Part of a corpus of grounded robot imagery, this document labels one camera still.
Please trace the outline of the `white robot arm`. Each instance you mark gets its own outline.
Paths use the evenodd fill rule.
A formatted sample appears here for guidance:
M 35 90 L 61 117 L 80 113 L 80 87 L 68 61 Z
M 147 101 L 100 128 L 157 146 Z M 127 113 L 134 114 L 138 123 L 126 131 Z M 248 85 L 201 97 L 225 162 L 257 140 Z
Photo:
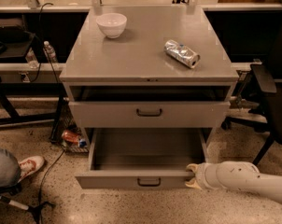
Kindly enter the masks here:
M 282 204 L 282 176 L 263 174 L 251 162 L 192 163 L 187 170 L 194 173 L 194 177 L 185 182 L 188 188 L 253 192 Z

